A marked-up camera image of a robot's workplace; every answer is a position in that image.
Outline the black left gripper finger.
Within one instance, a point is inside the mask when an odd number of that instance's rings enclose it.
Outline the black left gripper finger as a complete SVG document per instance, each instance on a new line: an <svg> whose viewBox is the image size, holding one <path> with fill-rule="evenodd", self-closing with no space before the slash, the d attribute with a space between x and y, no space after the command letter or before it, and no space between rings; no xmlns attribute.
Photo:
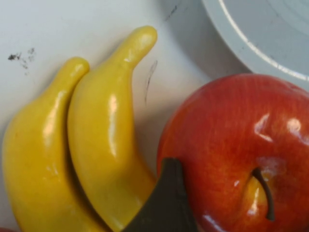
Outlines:
<svg viewBox="0 0 309 232"><path fill-rule="evenodd" d="M123 229L125 232L197 232L183 182L181 162L164 158L150 197Z"/></svg>

